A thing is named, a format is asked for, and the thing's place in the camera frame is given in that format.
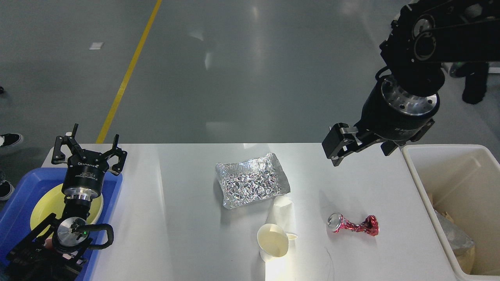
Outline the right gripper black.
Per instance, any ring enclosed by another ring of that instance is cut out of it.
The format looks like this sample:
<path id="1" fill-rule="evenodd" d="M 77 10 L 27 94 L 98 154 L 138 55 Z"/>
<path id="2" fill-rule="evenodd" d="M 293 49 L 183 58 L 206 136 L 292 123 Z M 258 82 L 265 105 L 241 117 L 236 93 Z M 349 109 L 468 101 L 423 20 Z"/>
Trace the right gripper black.
<path id="1" fill-rule="evenodd" d="M 336 123 L 321 143 L 334 167 L 352 153 L 359 153 L 377 143 L 385 156 L 407 142 L 417 142 L 434 125 L 432 119 L 440 107 L 437 92 L 420 97 L 404 90 L 394 76 L 382 76 L 366 100 L 357 127 Z"/>

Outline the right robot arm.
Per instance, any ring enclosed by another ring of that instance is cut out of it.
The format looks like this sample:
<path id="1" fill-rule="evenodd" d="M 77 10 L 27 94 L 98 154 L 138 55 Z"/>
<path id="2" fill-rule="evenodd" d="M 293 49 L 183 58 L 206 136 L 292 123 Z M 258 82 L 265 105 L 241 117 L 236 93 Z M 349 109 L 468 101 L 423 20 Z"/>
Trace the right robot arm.
<path id="1" fill-rule="evenodd" d="M 360 120 L 336 123 L 323 140 L 335 167 L 374 144 L 390 155 L 419 141 L 435 123 L 446 75 L 465 78 L 465 103 L 484 99 L 489 64 L 499 61 L 499 1 L 412 1 L 391 22 L 380 51 L 385 66 Z"/>

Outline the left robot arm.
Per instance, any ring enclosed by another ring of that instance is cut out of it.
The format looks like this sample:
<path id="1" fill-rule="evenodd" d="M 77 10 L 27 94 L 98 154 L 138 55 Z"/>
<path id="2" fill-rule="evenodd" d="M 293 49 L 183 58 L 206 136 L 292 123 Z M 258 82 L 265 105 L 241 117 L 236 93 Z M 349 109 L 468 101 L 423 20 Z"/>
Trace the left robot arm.
<path id="1" fill-rule="evenodd" d="M 57 136 L 52 164 L 66 164 L 61 186 L 64 209 L 50 213 L 6 255 L 11 281 L 74 281 L 82 272 L 88 250 L 102 250 L 114 242 L 110 224 L 88 222 L 92 203 L 102 195 L 107 172 L 120 175 L 127 152 L 114 136 L 106 152 L 82 149 L 76 141 L 78 124 L 70 134 Z"/>

